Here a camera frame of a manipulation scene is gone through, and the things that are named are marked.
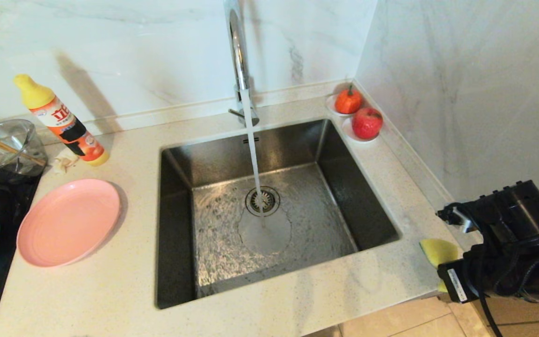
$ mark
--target red apple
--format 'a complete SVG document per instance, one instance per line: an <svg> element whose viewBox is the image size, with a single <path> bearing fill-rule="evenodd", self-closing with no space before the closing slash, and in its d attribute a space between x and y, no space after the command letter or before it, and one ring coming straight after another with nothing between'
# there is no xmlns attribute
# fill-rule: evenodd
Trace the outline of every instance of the red apple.
<svg viewBox="0 0 539 337"><path fill-rule="evenodd" d="M374 139L380 134L383 123L380 111L374 108L359 109L353 116L353 132L361 139Z"/></svg>

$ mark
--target white saucer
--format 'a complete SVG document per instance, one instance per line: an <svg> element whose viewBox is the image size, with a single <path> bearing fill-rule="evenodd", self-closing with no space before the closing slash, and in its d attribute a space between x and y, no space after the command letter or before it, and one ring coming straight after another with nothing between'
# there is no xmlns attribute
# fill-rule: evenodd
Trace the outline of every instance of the white saucer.
<svg viewBox="0 0 539 337"><path fill-rule="evenodd" d="M334 115L338 116L338 117L351 117L354 115L354 113L340 113L338 111L336 111L336 107L334 106L334 104L336 104L336 98L338 98L338 94L333 94L333 95L330 95L328 96L328 98L326 99L326 108L331 111L332 113L334 113Z"/></svg>
<svg viewBox="0 0 539 337"><path fill-rule="evenodd" d="M344 134L346 134L347 137L349 137L355 143L366 144L377 138L377 136L376 138L372 138L372 139L362 139L362 138L357 137L357 135L355 135L355 133L353 132L353 119L352 118L347 118L344 120L344 122L342 122L342 130Z"/></svg>

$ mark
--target dish soap bottle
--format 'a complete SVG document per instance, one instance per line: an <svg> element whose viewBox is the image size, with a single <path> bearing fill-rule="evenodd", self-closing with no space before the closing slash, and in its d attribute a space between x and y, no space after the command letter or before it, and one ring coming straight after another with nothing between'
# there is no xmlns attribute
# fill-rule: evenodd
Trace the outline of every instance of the dish soap bottle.
<svg viewBox="0 0 539 337"><path fill-rule="evenodd" d="M103 149L53 90L35 83L26 74L17 75L14 83L20 88L22 103L73 153L92 166L107 161L109 152Z"/></svg>

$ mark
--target pink plate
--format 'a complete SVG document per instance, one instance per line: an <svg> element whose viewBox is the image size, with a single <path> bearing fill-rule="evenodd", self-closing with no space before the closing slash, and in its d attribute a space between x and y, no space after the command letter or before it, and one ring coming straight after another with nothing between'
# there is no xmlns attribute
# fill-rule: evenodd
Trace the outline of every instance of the pink plate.
<svg viewBox="0 0 539 337"><path fill-rule="evenodd" d="M18 251L38 267L63 266L94 251L120 215L120 197L109 182L82 179L52 190L26 214Z"/></svg>

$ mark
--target sponge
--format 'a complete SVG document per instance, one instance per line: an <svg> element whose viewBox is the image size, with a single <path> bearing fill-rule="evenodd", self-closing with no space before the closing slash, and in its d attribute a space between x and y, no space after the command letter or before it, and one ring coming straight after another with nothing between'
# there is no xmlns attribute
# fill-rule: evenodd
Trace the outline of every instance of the sponge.
<svg viewBox="0 0 539 337"><path fill-rule="evenodd" d="M423 253L428 258L428 261L438 269L438 266L442 263L455 261L459 258L459 251L457 247L448 241L441 239L424 239L419 241L419 246L423 250ZM446 285L444 281L440 280L438 284L438 291L441 293L447 293Z"/></svg>

